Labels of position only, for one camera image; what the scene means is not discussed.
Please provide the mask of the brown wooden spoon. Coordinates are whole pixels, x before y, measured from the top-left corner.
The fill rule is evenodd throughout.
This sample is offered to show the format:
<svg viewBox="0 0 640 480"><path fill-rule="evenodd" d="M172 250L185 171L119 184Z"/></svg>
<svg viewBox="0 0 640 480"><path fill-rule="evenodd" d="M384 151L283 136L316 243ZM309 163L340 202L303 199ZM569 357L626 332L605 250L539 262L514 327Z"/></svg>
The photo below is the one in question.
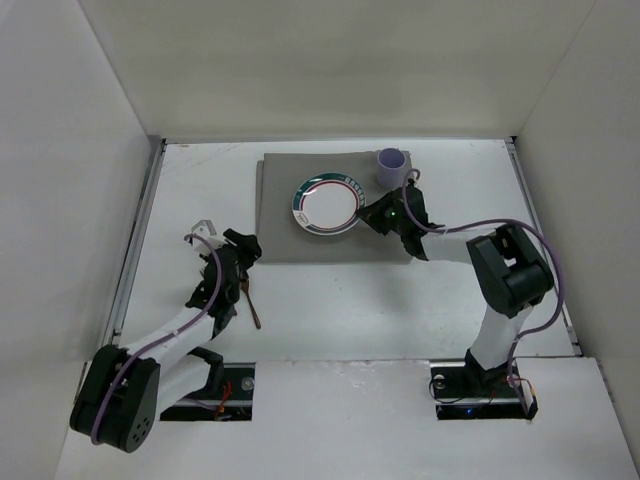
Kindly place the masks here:
<svg viewBox="0 0 640 480"><path fill-rule="evenodd" d="M241 291L243 292L243 294L246 297L246 300L248 302L250 313L251 313L254 325L255 325L257 330L261 330L262 329L262 323L261 323L259 314L258 314L258 312L257 312L257 310L256 310L256 308L254 306L254 303L253 303L251 295L250 295L250 280L248 278L242 280L240 282L240 288L241 288Z"/></svg>

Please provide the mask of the purple cup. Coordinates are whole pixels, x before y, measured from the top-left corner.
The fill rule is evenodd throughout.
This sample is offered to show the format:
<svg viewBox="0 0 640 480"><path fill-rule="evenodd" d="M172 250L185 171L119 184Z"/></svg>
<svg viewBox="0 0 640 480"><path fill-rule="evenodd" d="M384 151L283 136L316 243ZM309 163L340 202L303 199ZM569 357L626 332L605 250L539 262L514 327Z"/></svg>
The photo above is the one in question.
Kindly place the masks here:
<svg viewBox="0 0 640 480"><path fill-rule="evenodd" d="M384 189L398 188L404 178L407 157L396 148L385 148L377 153L376 180Z"/></svg>

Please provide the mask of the white plate green red rim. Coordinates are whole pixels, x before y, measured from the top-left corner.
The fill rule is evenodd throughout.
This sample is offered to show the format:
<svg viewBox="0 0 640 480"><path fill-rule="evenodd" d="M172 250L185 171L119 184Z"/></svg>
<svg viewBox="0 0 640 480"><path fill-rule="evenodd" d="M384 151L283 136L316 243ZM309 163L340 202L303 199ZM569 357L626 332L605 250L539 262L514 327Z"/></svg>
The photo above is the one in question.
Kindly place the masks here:
<svg viewBox="0 0 640 480"><path fill-rule="evenodd" d="M304 231L334 236L352 229L359 221L356 212L366 206L362 185L352 177L326 172L305 180L295 191L291 211Z"/></svg>

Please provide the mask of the grey cloth placemat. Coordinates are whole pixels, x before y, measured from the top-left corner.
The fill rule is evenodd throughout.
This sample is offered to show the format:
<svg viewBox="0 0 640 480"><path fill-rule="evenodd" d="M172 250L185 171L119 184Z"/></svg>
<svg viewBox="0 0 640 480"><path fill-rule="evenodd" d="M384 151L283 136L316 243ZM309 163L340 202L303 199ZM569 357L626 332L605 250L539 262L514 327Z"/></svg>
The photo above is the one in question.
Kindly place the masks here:
<svg viewBox="0 0 640 480"><path fill-rule="evenodd" d="M266 153L256 171L256 234L263 251L260 262L410 262L412 257L397 235L379 235L361 221L344 233L320 236L305 231L294 220L294 194L312 176L345 174L364 188L370 204L386 193L377 183L376 170L375 151Z"/></svg>

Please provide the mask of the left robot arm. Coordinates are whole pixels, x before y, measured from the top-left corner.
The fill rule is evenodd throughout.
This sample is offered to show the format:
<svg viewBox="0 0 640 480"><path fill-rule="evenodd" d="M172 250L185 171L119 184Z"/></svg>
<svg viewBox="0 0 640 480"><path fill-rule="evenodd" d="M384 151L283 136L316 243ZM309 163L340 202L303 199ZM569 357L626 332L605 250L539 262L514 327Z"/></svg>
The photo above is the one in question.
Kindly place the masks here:
<svg viewBox="0 0 640 480"><path fill-rule="evenodd" d="M95 445L136 451L155 422L248 421L255 367L228 363L207 348L236 316L248 271L261 257L254 235L227 229L185 237L204 262L185 306L139 341L101 347L71 411L70 428Z"/></svg>

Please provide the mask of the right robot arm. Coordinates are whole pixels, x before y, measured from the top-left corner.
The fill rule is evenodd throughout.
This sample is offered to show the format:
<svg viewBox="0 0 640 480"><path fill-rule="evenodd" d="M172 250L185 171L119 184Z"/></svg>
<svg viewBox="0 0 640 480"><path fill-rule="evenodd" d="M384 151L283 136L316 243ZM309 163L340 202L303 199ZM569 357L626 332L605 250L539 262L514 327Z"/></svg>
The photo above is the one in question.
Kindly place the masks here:
<svg viewBox="0 0 640 480"><path fill-rule="evenodd" d="M515 219L458 227L434 223L412 179L358 209L356 217L378 234L398 235L405 251L418 260L472 267L486 309L464 358L465 394L478 395L500 381L514 385L513 357L525 334L524 321L555 284L549 264L530 239L535 230Z"/></svg>

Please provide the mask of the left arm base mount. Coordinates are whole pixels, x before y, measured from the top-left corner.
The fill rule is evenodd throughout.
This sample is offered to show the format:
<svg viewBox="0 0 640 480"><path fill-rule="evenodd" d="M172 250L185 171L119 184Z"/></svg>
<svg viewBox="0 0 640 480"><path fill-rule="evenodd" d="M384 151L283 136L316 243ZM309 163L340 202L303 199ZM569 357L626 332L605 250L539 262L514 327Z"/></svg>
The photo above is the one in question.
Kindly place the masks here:
<svg viewBox="0 0 640 480"><path fill-rule="evenodd" d="M197 347L161 375L155 418L159 421L249 421L255 365L227 363Z"/></svg>

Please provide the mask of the left aluminium table rail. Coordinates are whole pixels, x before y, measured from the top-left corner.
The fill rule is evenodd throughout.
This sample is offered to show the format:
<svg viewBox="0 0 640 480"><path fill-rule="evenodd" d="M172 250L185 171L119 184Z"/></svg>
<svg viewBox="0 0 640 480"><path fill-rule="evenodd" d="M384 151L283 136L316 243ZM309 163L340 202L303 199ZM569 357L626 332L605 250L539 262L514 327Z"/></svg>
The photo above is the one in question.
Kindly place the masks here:
<svg viewBox="0 0 640 480"><path fill-rule="evenodd" d="M161 136L150 135L148 140L151 152L128 237L125 257L119 269L114 298L109 309L109 315L106 318L105 327L97 343L98 347L117 343L120 339L157 190L166 151L166 139Z"/></svg>

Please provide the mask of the aluminium table rail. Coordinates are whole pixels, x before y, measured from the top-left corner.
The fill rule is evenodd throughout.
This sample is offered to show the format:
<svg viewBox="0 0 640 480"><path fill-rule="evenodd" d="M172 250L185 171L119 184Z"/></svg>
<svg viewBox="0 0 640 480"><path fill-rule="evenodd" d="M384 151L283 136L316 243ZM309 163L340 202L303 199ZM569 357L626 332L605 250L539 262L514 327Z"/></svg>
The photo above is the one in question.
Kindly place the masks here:
<svg viewBox="0 0 640 480"><path fill-rule="evenodd" d="M505 145L509 157L511 159L512 166L514 168L514 172L516 174L521 193L525 199L526 208L528 211L528 217L531 222L532 228L535 231L534 237L536 238L536 242L540 246L541 255L547 261L551 268L551 272L554 275L555 286L554 286L554 308L551 315L551 318L554 319L554 323L551 324L550 321L548 323L548 330L550 330L554 325L563 325L563 329L567 335L569 342L572 347L572 356L582 357L583 351L580 346L580 342L577 338L573 323L569 316L569 312L566 307L566 281L564 278L563 269L559 262L559 256L556 253L555 249L551 246L549 241L545 238L542 232L542 227L540 225L534 203L529 191L529 187L525 180L524 172L518 157L518 152L516 148L516 137L508 137L505 140Z"/></svg>
<svg viewBox="0 0 640 480"><path fill-rule="evenodd" d="M166 151L166 139L161 136L150 135L148 140L151 152L128 237L125 257L119 269L114 298L109 309L109 315L106 318L105 327L97 343L98 347L117 343L120 339L157 190Z"/></svg>

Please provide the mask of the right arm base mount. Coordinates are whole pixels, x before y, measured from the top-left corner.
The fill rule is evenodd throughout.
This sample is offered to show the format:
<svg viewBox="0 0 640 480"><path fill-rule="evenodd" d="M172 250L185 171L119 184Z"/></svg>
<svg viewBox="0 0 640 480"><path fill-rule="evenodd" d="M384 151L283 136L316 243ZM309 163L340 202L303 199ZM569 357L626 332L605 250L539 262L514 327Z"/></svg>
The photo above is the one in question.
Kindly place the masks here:
<svg viewBox="0 0 640 480"><path fill-rule="evenodd" d="M438 420L526 420L539 411L532 383L505 366L482 370L470 360L431 362L428 391Z"/></svg>

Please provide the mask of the right aluminium table rail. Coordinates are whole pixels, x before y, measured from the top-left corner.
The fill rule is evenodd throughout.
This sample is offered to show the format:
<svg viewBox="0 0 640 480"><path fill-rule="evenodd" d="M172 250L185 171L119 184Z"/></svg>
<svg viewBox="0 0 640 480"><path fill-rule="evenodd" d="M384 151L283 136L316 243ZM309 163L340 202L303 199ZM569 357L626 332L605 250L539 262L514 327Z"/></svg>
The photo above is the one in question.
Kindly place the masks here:
<svg viewBox="0 0 640 480"><path fill-rule="evenodd" d="M580 342L577 338L573 323L569 316L569 312L566 307L566 281L564 278L563 269L559 262L559 256L556 253L555 249L551 246L549 241L545 238L542 232L542 227L540 225L534 203L529 191L529 187L525 180L524 172L518 157L518 152L516 148L516 137L508 137L505 140L505 145L509 157L511 159L512 166L514 168L514 172L516 174L521 193L525 199L526 208L528 211L528 217L531 222L532 228L535 231L534 237L536 238L536 242L540 246L541 255L547 261L551 268L551 272L554 275L555 286L554 286L554 308L551 315L551 318L554 319L554 323L551 324L550 321L548 323L548 330L550 330L554 325L563 325L563 329L567 335L569 342L572 347L572 356L582 357L583 351L580 346Z"/></svg>

